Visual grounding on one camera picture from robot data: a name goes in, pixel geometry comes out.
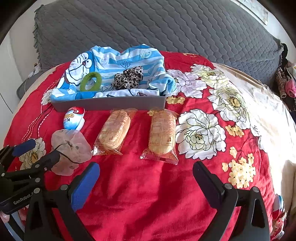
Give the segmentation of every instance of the pink scrunchie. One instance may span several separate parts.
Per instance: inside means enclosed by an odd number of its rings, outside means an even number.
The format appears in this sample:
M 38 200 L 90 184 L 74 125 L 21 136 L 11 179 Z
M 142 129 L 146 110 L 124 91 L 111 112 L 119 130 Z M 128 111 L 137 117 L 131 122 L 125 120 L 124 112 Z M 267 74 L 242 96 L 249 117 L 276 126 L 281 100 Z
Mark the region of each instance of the pink scrunchie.
M 296 86 L 292 79 L 290 79 L 285 86 L 285 90 L 288 96 L 295 98 L 296 97 Z

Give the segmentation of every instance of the white sheet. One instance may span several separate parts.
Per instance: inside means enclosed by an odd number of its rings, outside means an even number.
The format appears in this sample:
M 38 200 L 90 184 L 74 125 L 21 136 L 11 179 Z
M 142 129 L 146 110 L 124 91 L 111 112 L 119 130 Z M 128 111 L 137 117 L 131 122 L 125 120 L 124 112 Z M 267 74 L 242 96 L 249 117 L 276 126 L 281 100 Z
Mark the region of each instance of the white sheet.
M 214 66 L 241 92 L 252 118 L 259 125 L 261 144 L 269 158 L 274 191 L 283 197 L 286 210 L 294 208 L 296 126 L 289 111 L 280 98 L 259 81 L 234 68 L 221 64 Z

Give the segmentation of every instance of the plastic wrapper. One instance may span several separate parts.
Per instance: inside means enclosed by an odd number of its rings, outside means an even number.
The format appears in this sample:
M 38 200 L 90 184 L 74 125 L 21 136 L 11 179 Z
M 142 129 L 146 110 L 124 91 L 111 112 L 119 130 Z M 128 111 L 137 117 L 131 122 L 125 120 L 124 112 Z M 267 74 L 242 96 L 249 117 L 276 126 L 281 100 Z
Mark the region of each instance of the plastic wrapper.
M 54 132 L 52 149 L 62 153 L 59 162 L 51 169 L 57 175 L 72 175 L 80 163 L 89 161 L 92 157 L 91 146 L 77 130 L 64 129 Z
M 150 159 L 178 164 L 176 154 L 176 112 L 161 109 L 153 110 L 149 144 L 140 159 Z
M 93 155 L 122 155 L 120 152 L 136 109 L 112 110 L 94 143 Z

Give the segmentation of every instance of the bread roll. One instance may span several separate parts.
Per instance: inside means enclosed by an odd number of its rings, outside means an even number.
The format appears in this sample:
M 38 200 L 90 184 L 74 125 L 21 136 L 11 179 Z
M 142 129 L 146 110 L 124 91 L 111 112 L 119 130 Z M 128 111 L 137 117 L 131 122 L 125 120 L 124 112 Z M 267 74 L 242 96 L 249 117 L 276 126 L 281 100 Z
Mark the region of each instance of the bread roll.
M 131 119 L 126 111 L 112 112 L 98 136 L 99 141 L 108 150 L 116 149 L 123 142 L 130 123 Z
M 176 118 L 167 110 L 157 111 L 152 116 L 149 149 L 157 155 L 170 152 L 175 146 Z

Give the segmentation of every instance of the green hair tie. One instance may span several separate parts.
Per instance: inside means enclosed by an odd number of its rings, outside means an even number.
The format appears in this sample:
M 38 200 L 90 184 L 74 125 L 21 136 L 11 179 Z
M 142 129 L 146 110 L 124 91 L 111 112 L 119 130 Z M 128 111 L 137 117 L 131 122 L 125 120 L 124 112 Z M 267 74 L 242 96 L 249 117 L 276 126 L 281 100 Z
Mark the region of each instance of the green hair tie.
M 96 78 L 94 85 L 86 90 L 85 86 L 89 82 L 90 79 Z M 102 76 L 98 72 L 90 72 L 86 76 L 83 77 L 80 83 L 80 91 L 99 91 L 102 84 Z

